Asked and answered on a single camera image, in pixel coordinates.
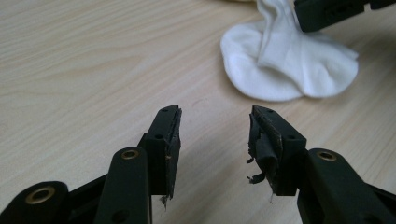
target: wooden table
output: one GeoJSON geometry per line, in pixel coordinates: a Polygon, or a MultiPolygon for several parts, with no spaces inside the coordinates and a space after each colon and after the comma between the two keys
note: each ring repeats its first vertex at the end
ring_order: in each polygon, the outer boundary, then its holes
{"type": "Polygon", "coordinates": [[[359,54],[342,94],[254,100],[227,78],[219,41],[261,18],[227,1],[1,1],[0,210],[23,189],[75,189],[136,146],[157,111],[179,104],[175,197],[154,223],[301,223],[296,197],[272,197],[246,164],[248,114],[271,107],[307,139],[341,153],[364,181],[396,193],[396,7],[324,32],[359,54]]]}

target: white cloth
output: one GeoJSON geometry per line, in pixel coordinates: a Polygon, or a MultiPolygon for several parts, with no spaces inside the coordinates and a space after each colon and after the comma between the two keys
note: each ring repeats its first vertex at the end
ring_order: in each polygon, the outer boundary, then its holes
{"type": "Polygon", "coordinates": [[[345,90],[358,74],[358,53],[324,34],[305,34],[288,0],[258,0],[263,21],[238,24],[221,39],[228,77],[242,93],[265,101],[345,90]]]}

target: crumpled white cloth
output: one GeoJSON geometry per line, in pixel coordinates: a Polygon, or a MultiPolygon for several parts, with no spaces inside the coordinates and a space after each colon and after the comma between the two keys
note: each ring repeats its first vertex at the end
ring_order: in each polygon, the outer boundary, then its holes
{"type": "Polygon", "coordinates": [[[220,46],[228,77],[242,93],[265,101],[345,90],[358,74],[358,53],[321,33],[301,31],[288,0],[258,0],[262,21],[235,25],[220,46]]]}

